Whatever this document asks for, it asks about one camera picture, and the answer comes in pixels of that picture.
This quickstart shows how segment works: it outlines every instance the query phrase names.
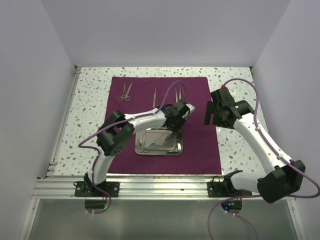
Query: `black and white robotic arm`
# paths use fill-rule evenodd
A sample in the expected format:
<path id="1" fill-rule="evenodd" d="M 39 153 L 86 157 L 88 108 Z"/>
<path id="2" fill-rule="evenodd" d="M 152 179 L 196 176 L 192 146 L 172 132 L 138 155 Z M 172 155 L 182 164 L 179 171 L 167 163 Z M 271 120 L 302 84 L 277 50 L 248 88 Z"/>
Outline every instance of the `black and white robotic arm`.
<path id="1" fill-rule="evenodd" d="M 276 155 L 258 133 L 252 107 L 244 100 L 235 102 L 228 88 L 224 87 L 211 92 L 211 97 L 212 101 L 207 103 L 204 124 L 210 124 L 213 114 L 212 123 L 214 125 L 237 130 L 254 150 L 265 172 L 264 177 L 241 170 L 227 174 L 223 180 L 226 192 L 247 190 L 260 193 L 268 203 L 273 203 L 297 192 L 300 189 L 303 177 L 281 161 L 280 158 L 284 158 L 287 162 L 305 172 L 306 168 L 302 161 L 293 161 L 289 155 L 283 152 L 258 121 L 258 129 L 262 131 L 272 147 L 278 150 L 279 155 Z"/>
<path id="2" fill-rule="evenodd" d="M 132 135 L 146 129 L 161 127 L 166 127 L 176 133 L 194 110 L 194 106 L 179 100 L 174 105 L 169 104 L 161 109 L 155 108 L 137 114 L 123 114 L 120 111 L 115 111 L 105 120 L 100 129 L 110 125 L 114 125 L 114 127 L 110 127 L 97 135 L 96 143 L 104 152 L 104 157 L 101 156 L 95 163 L 94 174 L 92 171 L 85 174 L 84 181 L 88 189 L 91 192 L 95 191 L 93 180 L 98 188 L 105 189 L 104 184 L 108 169 L 115 156 L 126 148 Z"/>

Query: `scissors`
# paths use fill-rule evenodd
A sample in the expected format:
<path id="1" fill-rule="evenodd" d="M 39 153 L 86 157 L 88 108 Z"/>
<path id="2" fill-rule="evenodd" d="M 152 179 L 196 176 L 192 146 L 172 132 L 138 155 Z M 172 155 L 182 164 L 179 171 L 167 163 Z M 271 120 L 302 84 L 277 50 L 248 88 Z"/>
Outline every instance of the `scissors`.
<path id="1" fill-rule="evenodd" d="M 130 101 L 130 97 L 128 96 L 130 89 L 131 89 L 132 83 L 130 84 L 128 91 L 126 92 L 126 83 L 124 83 L 123 87 L 123 94 L 118 98 L 118 101 L 121 102 L 122 100 Z"/>

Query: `purple cloth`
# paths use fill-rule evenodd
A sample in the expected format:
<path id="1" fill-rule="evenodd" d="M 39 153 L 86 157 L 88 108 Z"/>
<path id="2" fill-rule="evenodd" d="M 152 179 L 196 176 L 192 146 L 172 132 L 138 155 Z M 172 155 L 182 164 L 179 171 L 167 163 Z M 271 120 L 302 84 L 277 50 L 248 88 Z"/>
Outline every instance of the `purple cloth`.
<path id="1" fill-rule="evenodd" d="M 117 174 L 221 174 L 216 127 L 204 125 L 207 101 L 211 100 L 206 77 L 113 77 L 105 118 L 116 110 L 123 114 L 150 111 L 156 89 L 156 106 L 164 99 L 171 83 L 181 80 L 186 84 L 186 102 L 195 111 L 182 127 L 183 152 L 178 156 L 139 155 L 135 152 L 135 136 L 126 149 L 112 162 L 109 173 Z M 130 101 L 118 101 L 132 83 Z M 171 89 L 166 104 L 176 102 L 175 88 L 179 95 L 183 85 Z"/>

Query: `white wall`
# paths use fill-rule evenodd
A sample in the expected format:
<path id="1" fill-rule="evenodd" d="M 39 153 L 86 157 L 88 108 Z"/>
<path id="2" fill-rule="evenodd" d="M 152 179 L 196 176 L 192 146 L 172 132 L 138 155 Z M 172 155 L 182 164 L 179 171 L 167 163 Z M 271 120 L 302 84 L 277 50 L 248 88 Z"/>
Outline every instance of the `white wall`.
<path id="1" fill-rule="evenodd" d="M 1 0 L 0 35 L 0 239 L 15 240 L 74 72 L 40 0 Z"/>
<path id="2" fill-rule="evenodd" d="M 253 68 L 270 132 L 320 182 L 320 1 L 292 0 Z M 303 180 L 300 194 L 316 188 Z M 310 240 L 320 237 L 320 199 L 297 201 Z"/>
<path id="3" fill-rule="evenodd" d="M 253 66 L 290 0 L 42 0 L 74 65 Z"/>

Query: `tray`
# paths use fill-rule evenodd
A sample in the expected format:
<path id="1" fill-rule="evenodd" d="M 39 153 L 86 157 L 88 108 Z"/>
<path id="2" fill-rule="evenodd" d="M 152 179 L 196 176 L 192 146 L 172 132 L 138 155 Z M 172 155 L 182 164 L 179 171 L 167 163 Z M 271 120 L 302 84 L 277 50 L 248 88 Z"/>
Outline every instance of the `tray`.
<path id="1" fill-rule="evenodd" d="M 134 151 L 139 155 L 180 155 L 183 151 L 182 131 L 173 133 L 165 127 L 154 127 L 137 132 Z"/>

